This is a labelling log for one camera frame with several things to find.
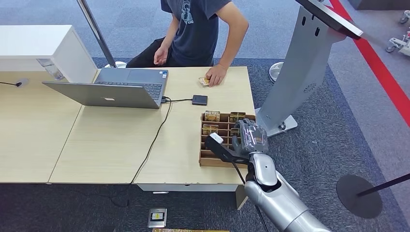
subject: metal pole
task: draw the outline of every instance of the metal pole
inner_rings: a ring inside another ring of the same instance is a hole
[[[77,0],[78,5],[81,8],[81,11],[83,12],[84,16],[86,17],[86,20],[88,24],[91,27],[92,32],[94,33],[95,38],[97,39],[98,44],[101,47],[102,52],[104,53],[105,58],[107,59],[108,63],[110,64],[111,68],[116,68],[116,64],[114,61],[114,58],[108,49],[107,44],[105,43],[104,37],[100,32],[100,29],[98,28],[97,23],[95,22],[95,18],[91,13],[91,10],[87,4],[86,0]]]
[[[388,182],[386,182],[386,183],[384,183],[384,184],[381,184],[381,185],[378,185],[378,186],[376,186],[376,187],[370,188],[370,189],[365,190],[365,191],[363,191],[363,192],[359,192],[359,193],[357,194],[357,196],[358,196],[358,197],[363,197],[363,196],[366,196],[366,195],[371,194],[371,193],[373,193],[373,192],[380,191],[380,190],[382,190],[382,189],[388,188],[388,187],[390,187],[390,186],[396,185],[396,184],[398,184],[398,183],[401,183],[401,182],[406,181],[406,180],[409,180],[409,179],[410,179],[410,174],[406,174],[406,175],[401,176],[401,177],[399,177],[399,178],[396,178],[396,179],[394,179],[394,180],[388,181]]]

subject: black external hard drive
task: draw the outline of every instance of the black external hard drive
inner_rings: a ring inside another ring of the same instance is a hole
[[[208,96],[194,95],[192,105],[208,105]]]

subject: red tape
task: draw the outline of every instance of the red tape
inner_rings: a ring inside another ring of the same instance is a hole
[[[333,10],[340,16],[347,20],[351,20],[350,15],[347,13],[343,5],[339,0],[330,0],[333,5]],[[387,69],[386,65],[382,62],[380,57],[374,51],[369,42],[365,39],[353,40],[359,49],[362,56],[365,58],[367,64],[373,71],[374,75],[380,82],[384,91],[386,91],[390,100],[395,105],[396,109],[399,111],[407,126],[410,127],[410,100],[406,93],[402,90],[400,85],[397,83],[395,78]]]

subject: black round base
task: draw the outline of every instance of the black round base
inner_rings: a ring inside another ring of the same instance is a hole
[[[346,175],[337,182],[336,192],[339,200],[352,214],[361,218],[375,218],[383,207],[380,194],[373,192],[363,197],[356,196],[372,187],[371,183],[361,177]]]

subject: silver laptop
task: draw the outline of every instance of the silver laptop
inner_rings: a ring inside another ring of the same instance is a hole
[[[43,84],[83,105],[159,109],[167,77],[167,70],[104,68],[94,84]]]

